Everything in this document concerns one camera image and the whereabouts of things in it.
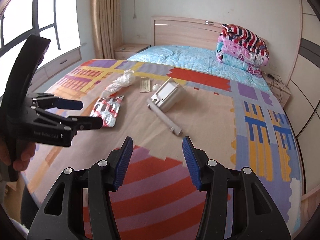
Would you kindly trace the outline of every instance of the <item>bed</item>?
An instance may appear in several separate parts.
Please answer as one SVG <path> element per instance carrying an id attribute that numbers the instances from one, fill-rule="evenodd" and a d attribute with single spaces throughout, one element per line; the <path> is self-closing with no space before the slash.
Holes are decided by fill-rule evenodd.
<path id="1" fill-rule="evenodd" d="M 231 169 L 250 166 L 293 234 L 300 226 L 303 178 L 298 147 L 277 99 L 262 81 L 252 81 L 244 71 L 246 81 L 237 75 L 226 76 L 236 68 L 230 71 L 229 66 L 214 63 L 220 24 L 175 17 L 154 17 L 152 23 L 155 47 L 151 50 L 126 61 L 85 62 L 48 92 L 81 100 L 81 115 L 89 115 L 101 91 L 124 70 L 134 70 L 137 77 L 148 76 L 153 84 L 174 78 L 185 87 L 188 97 L 167 115 L 209 158 Z M 161 60 L 159 52 L 174 57 Z M 124 101 L 112 129 L 79 132 L 71 148 L 37 145 L 36 155 L 23 172 L 28 190 L 40 204 L 65 167 L 89 168 L 120 147 L 125 136 L 131 136 L 135 147 L 124 185 L 110 195 L 121 238 L 194 239 L 205 194 L 196 191 L 191 183 L 181 138 L 172 135 L 148 110 L 146 99 L 151 94 L 139 93 L 139 82 L 121 93 Z M 51 111 L 63 116 L 79 114 Z M 226 237 L 232 228 L 232 195 L 229 190 Z M 86 236 L 90 237 L 85 192 L 84 223 Z"/>

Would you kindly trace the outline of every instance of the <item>wooden bed frame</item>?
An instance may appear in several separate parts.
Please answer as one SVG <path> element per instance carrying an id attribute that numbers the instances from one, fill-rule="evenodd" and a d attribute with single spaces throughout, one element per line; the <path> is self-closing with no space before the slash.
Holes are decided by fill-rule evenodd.
<path id="1" fill-rule="evenodd" d="M 183 45 L 215 50 L 220 23 L 182 17 L 151 18 L 151 46 Z"/>

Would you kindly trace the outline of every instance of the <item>curtain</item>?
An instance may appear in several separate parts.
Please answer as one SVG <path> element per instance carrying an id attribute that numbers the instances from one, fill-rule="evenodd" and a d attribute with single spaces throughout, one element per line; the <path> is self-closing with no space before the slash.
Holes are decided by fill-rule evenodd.
<path id="1" fill-rule="evenodd" d="M 91 0 L 91 6 L 96 58 L 113 59 L 122 43 L 120 0 Z"/>

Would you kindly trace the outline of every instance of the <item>silver screw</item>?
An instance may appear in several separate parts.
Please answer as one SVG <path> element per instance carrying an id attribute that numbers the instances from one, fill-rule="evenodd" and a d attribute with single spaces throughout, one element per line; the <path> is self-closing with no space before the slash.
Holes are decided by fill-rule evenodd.
<path id="1" fill-rule="evenodd" d="M 98 163 L 98 165 L 100 166 L 100 167 L 104 167 L 104 166 L 106 166 L 108 164 L 108 162 L 106 161 L 106 160 L 101 160 L 101 161 L 99 161 L 99 163 Z"/>
<path id="2" fill-rule="evenodd" d="M 214 167 L 217 165 L 217 162 L 215 160 L 208 160 L 208 165 Z"/>
<path id="3" fill-rule="evenodd" d="M 243 169 L 243 172 L 244 172 L 245 174 L 251 174 L 251 173 L 252 173 L 252 170 L 251 170 L 250 168 L 245 167 L 245 168 Z"/>
<path id="4" fill-rule="evenodd" d="M 71 172 L 72 172 L 72 169 L 71 169 L 71 168 L 66 168 L 66 169 L 64 170 L 64 174 L 66 174 L 66 175 L 70 174 Z"/>

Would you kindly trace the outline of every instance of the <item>black window frame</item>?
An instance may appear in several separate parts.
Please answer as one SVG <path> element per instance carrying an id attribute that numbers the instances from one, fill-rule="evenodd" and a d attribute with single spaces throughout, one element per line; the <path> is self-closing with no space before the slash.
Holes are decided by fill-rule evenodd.
<path id="1" fill-rule="evenodd" d="M 39 22 L 38 22 L 38 0 L 32 0 L 32 29 L 20 34 L 18 37 L 14 38 L 12 41 L 8 42 L 4 45 L 4 38 L 3 38 L 3 22 L 4 22 L 4 14 L 1 18 L 0 22 L 0 42 L 1 42 L 1 48 L 0 48 L 0 57 L 2 57 L 4 54 L 6 54 L 10 49 L 17 46 L 22 41 L 26 40 L 31 34 L 40 36 L 40 32 L 44 31 L 46 29 L 49 29 L 51 27 L 54 27 L 55 34 L 56 34 L 56 40 L 58 45 L 58 50 L 61 50 L 60 42 L 59 42 L 59 36 L 58 36 L 58 29 L 57 29 L 57 19 L 56 19 L 56 0 L 53 0 L 53 18 L 54 22 L 52 24 L 49 24 L 43 28 L 39 28 Z"/>

